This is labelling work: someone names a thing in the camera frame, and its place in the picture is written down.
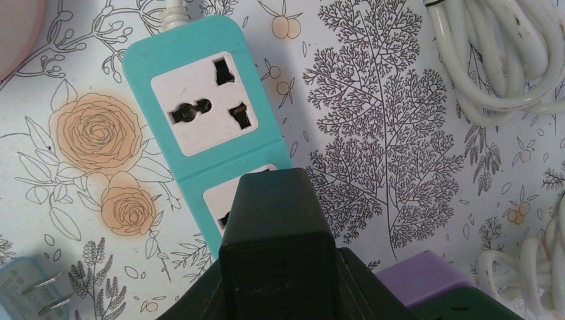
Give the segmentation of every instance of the orange rose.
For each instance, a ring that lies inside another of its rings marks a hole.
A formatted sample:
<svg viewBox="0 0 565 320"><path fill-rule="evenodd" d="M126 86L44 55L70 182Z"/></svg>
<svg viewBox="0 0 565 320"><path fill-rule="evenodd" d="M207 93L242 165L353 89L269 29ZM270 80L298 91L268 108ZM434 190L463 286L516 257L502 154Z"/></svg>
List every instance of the orange rose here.
<svg viewBox="0 0 565 320"><path fill-rule="evenodd" d="M89 93L54 112L49 126L59 157L86 173L114 175L141 157L137 115L112 97Z"/></svg>
<svg viewBox="0 0 565 320"><path fill-rule="evenodd" d="M90 178L107 180L101 173L94 173ZM108 187L102 192L101 203L102 219L118 235L144 235L155 219L151 196L140 189L132 175L124 171L110 179Z"/></svg>

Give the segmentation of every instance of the white cable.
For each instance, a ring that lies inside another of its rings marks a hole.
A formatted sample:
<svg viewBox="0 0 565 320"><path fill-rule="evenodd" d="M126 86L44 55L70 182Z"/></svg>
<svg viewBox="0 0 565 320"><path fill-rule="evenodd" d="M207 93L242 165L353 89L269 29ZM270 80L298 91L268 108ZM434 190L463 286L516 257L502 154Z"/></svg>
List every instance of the white cable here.
<svg viewBox="0 0 565 320"><path fill-rule="evenodd" d="M565 111L565 101L541 102L557 86L565 63L565 25L550 0L424 0L424 5L456 98L471 122L497 125L517 110ZM469 43L480 52L496 95L469 77ZM524 92L525 80L538 82ZM498 113L485 116L483 108Z"/></svg>
<svg viewBox="0 0 565 320"><path fill-rule="evenodd" d="M163 31L186 25L190 20L184 0L167 0L167 7L161 12Z"/></svg>
<svg viewBox="0 0 565 320"><path fill-rule="evenodd" d="M565 317L565 217L561 214L565 215L565 197L561 199L559 216L547 227L544 242L527 238L520 245L517 260L497 250L481 253L477 260L479 287L505 304L522 296L526 308L538 316L553 313ZM495 261L511 272L495 275ZM543 294L539 294L539 289L544 290Z"/></svg>

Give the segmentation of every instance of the green object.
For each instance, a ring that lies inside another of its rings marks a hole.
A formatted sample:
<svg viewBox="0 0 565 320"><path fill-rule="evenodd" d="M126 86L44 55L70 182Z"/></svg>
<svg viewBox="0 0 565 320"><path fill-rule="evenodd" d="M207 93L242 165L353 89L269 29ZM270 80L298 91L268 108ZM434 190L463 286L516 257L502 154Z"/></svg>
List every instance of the green object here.
<svg viewBox="0 0 565 320"><path fill-rule="evenodd" d="M473 287L455 289L413 311L423 320L521 320L522 318Z"/></svg>

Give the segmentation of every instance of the black power adapter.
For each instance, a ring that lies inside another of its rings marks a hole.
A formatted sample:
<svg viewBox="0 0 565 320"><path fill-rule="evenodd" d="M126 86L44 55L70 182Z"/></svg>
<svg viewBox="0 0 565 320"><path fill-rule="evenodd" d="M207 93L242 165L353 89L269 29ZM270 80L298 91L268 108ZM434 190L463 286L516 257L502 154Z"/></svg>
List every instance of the black power adapter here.
<svg viewBox="0 0 565 320"><path fill-rule="evenodd" d="M219 260L161 320L419 319L336 249L304 169L244 175Z"/></svg>

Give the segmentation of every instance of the floral pattern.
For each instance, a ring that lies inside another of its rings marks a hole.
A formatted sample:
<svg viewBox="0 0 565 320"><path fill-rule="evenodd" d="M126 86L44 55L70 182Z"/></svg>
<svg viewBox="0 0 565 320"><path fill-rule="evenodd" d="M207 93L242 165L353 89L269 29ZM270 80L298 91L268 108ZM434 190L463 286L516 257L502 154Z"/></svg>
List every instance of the floral pattern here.
<svg viewBox="0 0 565 320"><path fill-rule="evenodd" d="M155 319L213 263L121 67L130 44L161 31L165 1L48 5L36 46L0 81L0 266L33 253L67 273L75 320ZM558 214L561 115L470 124L421 1L185 5L241 26L336 244L373 271L431 249L473 273L480 252L516 256ZM471 79L492 93L469 52Z"/></svg>

